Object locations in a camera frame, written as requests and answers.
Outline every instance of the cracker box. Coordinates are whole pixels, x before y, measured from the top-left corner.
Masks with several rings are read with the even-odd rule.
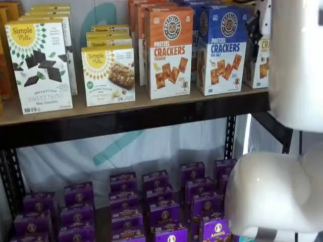
[[[142,226],[112,230],[112,241],[145,242],[145,231]]]
[[[88,38],[86,40],[87,47],[89,48],[100,48],[113,45],[132,45],[132,41],[129,35],[119,36],[105,36],[102,38]]]
[[[155,227],[154,242],[186,242],[187,228],[179,221]]]
[[[54,236],[49,210],[41,213],[24,212],[18,214],[14,226],[17,236],[24,236],[27,233],[48,233],[50,241],[54,241],[52,240]]]
[[[126,30],[115,30],[115,31],[104,31],[104,32],[87,32],[86,33],[86,40],[94,39],[94,38],[103,38],[106,36],[117,36],[117,35],[129,36],[129,33]]]
[[[185,204],[191,204],[192,195],[202,194],[204,192],[214,190],[215,188],[215,184],[209,176],[188,180],[185,183]]]
[[[25,212],[42,212],[49,209],[53,217],[58,211],[58,201],[55,193],[27,193],[23,204]]]
[[[114,192],[109,197],[110,209],[128,209],[139,205],[137,191]]]
[[[231,242],[232,235],[229,225],[221,213],[205,216],[200,221],[200,241]]]
[[[129,27],[130,36],[133,39],[133,46],[135,45],[136,33],[135,33],[135,5],[146,3],[167,3],[169,0],[129,0]]]
[[[249,10],[225,4],[202,8],[197,88],[205,96],[241,91]]]
[[[137,190],[137,176],[135,172],[110,175],[111,192],[125,191],[128,189]]]
[[[190,163],[181,165],[181,184],[192,179],[205,177],[205,166],[203,162]]]
[[[222,194],[219,191],[208,191],[192,197],[191,214],[193,217],[203,216],[210,212],[222,210]]]
[[[200,15],[202,12],[201,6],[210,6],[212,4],[209,2],[197,2],[197,1],[189,1],[189,2],[179,2],[179,5],[189,6],[194,9],[194,17],[193,17],[193,42],[192,42],[192,67],[191,67],[191,81],[196,82],[197,78],[197,53],[198,53],[198,31],[200,29]]]
[[[164,186],[160,186],[158,188],[154,188],[146,191],[146,201],[148,204],[170,199],[173,197],[173,187],[171,184],[167,184]]]
[[[64,189],[64,200],[66,206],[71,206],[76,203],[93,203],[93,185],[89,181],[77,185],[67,186]]]
[[[24,15],[24,10],[21,4],[21,1],[10,1],[0,2],[0,6],[5,6],[9,8],[10,16],[12,20],[18,20],[19,17]]]
[[[251,88],[268,87],[270,38],[263,36],[258,45],[257,58],[245,64],[243,75],[243,81]]]
[[[93,25],[91,27],[92,32],[107,32],[116,30],[126,30],[129,33],[128,24],[109,24],[109,25]]]
[[[146,86],[151,99],[190,94],[193,9],[145,12]]]
[[[94,209],[92,203],[78,203],[62,209],[62,225],[80,223],[83,221],[94,221]]]
[[[6,24],[23,114],[73,108],[62,20]]]
[[[145,39],[145,10],[150,7],[176,7],[176,3],[146,3],[135,6],[135,59],[137,72],[139,75],[139,84],[146,85],[146,39]]]
[[[88,107],[135,101],[134,56],[131,45],[82,48],[86,104]],[[113,187],[124,188],[122,180]]]
[[[111,211],[112,229],[130,228],[132,226],[143,226],[141,206],[129,209],[114,209]]]
[[[144,190],[157,188],[169,183],[169,175],[166,170],[145,174],[142,176]]]
[[[213,179],[218,186],[219,179],[222,175],[230,175],[231,170],[237,163],[236,159],[216,160],[213,168]]]
[[[232,0],[174,0],[178,6],[187,6],[189,3],[198,3],[198,2],[210,2],[214,4],[226,3],[232,4]]]
[[[167,199],[149,205],[150,226],[180,219],[180,206],[175,199]]]
[[[37,15],[25,15],[19,18],[19,20],[26,21],[37,21],[41,19],[62,19],[63,32],[64,32],[64,41],[66,56],[62,56],[61,59],[67,63],[69,68],[70,84],[71,84],[71,93],[72,95],[77,95],[76,88],[76,74],[75,74],[75,62],[73,57],[73,47],[72,47],[72,37],[70,29],[70,21],[68,14],[37,14]]]
[[[42,9],[67,9],[71,8],[70,4],[35,4],[30,7],[31,10],[42,10]]]
[[[95,241],[93,221],[84,221],[63,226],[59,233],[59,242],[70,241]]]
[[[32,233],[21,237],[13,237],[10,242],[49,242],[47,233]]]

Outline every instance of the pretzel crackers box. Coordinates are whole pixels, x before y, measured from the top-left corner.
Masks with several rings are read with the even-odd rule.
[[[71,83],[71,93],[72,95],[77,95],[77,88],[76,88],[76,74],[75,74],[75,62],[73,56],[73,48],[72,48],[72,35],[70,29],[70,21],[68,14],[35,14],[35,15],[25,15],[21,16],[19,20],[40,20],[40,19],[62,19],[63,25],[63,32],[64,32],[64,41],[65,41],[65,49],[66,49],[66,56],[62,58],[64,62],[67,62],[69,67],[69,76],[70,76],[70,83]]]
[[[146,10],[146,85],[151,99],[190,94],[193,9]]]
[[[135,206],[129,209],[114,209],[111,211],[112,229],[130,228],[132,226],[142,226],[141,206]]]
[[[200,241],[218,242],[232,241],[229,225],[224,214],[213,213],[205,216],[200,222]]]
[[[137,190],[137,176],[131,171],[123,174],[110,175],[111,192],[125,191],[128,189]]]
[[[145,242],[145,232],[143,226],[135,226],[131,228],[123,228],[111,231],[112,242]]]
[[[127,209],[139,205],[137,191],[122,191],[110,193],[111,209]]]
[[[145,10],[151,7],[176,7],[176,3],[146,3],[135,6],[135,53],[137,73],[141,86],[146,85],[146,39],[145,39]]]
[[[135,30],[135,5],[146,3],[166,3],[169,0],[129,0],[129,21],[130,21],[130,35],[133,40],[133,46],[135,46],[136,30]]]
[[[270,38],[263,36],[258,42],[258,55],[245,64],[243,81],[251,88],[268,87]]]
[[[6,24],[23,114],[72,108],[62,20]]]
[[[154,242],[186,242],[187,228],[181,222],[167,223],[154,228]]]
[[[249,10],[225,4],[202,7],[197,88],[205,95],[241,90]]]
[[[192,68],[191,68],[191,81],[196,82],[197,78],[197,53],[198,53],[198,32],[200,29],[200,15],[202,12],[202,6],[209,6],[211,2],[198,2],[198,1],[189,1],[183,2],[182,5],[189,6],[194,9],[193,17],[193,42],[192,42]]]
[[[95,241],[93,221],[84,221],[63,226],[59,233],[59,242],[69,241]]]
[[[131,45],[82,48],[82,62],[88,107],[135,100]]]
[[[94,209],[92,203],[78,203],[62,209],[62,225],[80,223],[83,221],[94,221]]]
[[[76,203],[94,203],[93,185],[89,181],[65,187],[64,190],[65,205],[71,206]]]

